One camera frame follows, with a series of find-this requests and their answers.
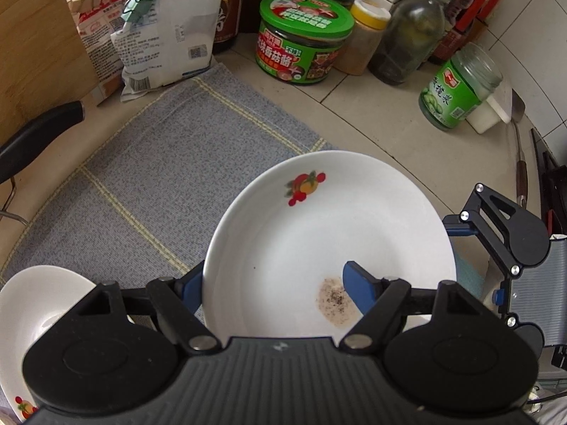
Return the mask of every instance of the cable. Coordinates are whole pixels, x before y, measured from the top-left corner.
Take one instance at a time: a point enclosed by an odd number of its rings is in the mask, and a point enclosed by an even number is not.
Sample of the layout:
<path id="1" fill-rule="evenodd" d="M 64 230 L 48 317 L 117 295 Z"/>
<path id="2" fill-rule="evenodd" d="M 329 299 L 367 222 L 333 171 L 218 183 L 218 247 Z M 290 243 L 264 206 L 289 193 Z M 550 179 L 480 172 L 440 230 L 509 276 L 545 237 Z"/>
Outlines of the cable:
<path id="1" fill-rule="evenodd" d="M 526 404 L 529 406 L 531 404 L 545 403 L 548 401 L 557 400 L 559 398 L 564 398 L 566 396 L 567 396 L 567 390 L 565 390 L 565 392 L 557 393 L 556 395 L 545 396 L 543 398 L 538 398 L 538 399 L 531 399 L 529 401 L 526 401 Z"/>

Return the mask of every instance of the blue dish towel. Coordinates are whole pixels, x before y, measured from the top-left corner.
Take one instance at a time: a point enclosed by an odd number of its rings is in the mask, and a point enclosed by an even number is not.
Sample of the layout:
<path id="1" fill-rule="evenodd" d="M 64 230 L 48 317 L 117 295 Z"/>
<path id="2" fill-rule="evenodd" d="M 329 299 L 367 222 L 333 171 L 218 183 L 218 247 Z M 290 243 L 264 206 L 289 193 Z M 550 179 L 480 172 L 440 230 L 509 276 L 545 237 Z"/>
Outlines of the blue dish towel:
<path id="1" fill-rule="evenodd" d="M 460 257 L 453 249 L 457 269 L 457 283 L 463 286 L 474 297 L 480 300 L 483 291 L 484 279 L 466 260 Z"/>

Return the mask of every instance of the dark bottle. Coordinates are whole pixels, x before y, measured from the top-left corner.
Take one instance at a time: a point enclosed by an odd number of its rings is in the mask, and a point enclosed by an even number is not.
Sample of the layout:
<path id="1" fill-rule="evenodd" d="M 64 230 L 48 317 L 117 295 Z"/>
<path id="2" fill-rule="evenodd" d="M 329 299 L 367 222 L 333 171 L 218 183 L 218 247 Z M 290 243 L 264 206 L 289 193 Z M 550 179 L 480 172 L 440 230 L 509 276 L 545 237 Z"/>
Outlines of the dark bottle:
<path id="1" fill-rule="evenodd" d="M 238 35 L 242 0 L 221 0 L 214 37 L 213 54 L 230 49 Z"/>

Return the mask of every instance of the kitchen counter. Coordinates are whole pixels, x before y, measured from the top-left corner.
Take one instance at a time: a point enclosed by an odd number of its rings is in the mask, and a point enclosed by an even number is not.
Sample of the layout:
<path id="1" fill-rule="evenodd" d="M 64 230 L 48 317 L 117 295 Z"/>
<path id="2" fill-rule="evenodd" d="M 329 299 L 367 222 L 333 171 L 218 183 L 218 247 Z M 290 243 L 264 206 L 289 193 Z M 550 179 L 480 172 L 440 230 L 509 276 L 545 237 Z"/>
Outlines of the kitchen counter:
<path id="1" fill-rule="evenodd" d="M 502 123 L 479 135 L 467 123 L 443 132 L 422 115 L 417 98 L 436 66 L 426 64 L 410 81 L 388 86 L 369 72 L 355 77 L 332 70 L 323 82 L 293 86 L 263 72 L 254 62 L 256 36 L 239 36 L 234 48 L 216 56 L 240 80 L 249 83 L 334 146 L 376 157 L 408 176 L 441 217 L 458 213 L 477 182 L 515 199 L 516 142 L 512 126 Z M 114 95 L 96 107 L 85 99 L 86 120 L 60 136 L 18 175 L 18 194 L 10 211 L 32 218 L 57 187 L 160 91 L 120 103 Z M 539 185 L 528 117 L 520 123 L 529 180 L 528 209 L 539 215 Z M 0 199 L 9 183 L 0 186 Z M 0 222 L 0 264 L 16 244 L 23 226 Z M 453 238 L 459 254 L 482 275 L 488 254 L 475 238 Z"/>

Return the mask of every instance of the green jar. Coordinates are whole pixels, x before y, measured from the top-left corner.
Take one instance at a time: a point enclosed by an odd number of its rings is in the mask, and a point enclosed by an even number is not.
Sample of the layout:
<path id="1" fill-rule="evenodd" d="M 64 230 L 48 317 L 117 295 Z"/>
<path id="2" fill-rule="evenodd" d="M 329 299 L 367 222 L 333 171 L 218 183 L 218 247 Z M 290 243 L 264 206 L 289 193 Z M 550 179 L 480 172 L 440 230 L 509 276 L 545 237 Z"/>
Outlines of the green jar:
<path id="1" fill-rule="evenodd" d="M 325 79 L 354 26 L 350 12 L 333 0 L 262 0 L 256 62 L 290 83 Z"/>
<path id="2" fill-rule="evenodd" d="M 439 129 L 452 129 L 491 95 L 502 81 L 495 62 L 473 43 L 456 52 L 419 97 L 423 114 Z"/>

